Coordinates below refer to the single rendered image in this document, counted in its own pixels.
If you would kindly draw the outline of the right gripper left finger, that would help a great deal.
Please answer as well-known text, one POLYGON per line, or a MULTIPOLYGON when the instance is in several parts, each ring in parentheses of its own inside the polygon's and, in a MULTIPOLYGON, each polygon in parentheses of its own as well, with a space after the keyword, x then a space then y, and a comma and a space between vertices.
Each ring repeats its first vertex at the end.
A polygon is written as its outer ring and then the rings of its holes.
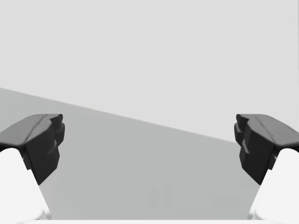
POLYGON ((56 170, 62 114, 30 115, 0 131, 0 221, 52 219, 39 186, 56 170))

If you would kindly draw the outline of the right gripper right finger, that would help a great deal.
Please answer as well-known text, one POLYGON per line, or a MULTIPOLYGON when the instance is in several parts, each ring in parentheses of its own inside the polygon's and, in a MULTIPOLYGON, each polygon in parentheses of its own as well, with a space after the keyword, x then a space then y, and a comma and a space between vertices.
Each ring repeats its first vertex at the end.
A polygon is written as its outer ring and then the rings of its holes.
POLYGON ((243 170, 260 186, 249 220, 299 221, 299 132, 264 114, 237 114, 243 170))

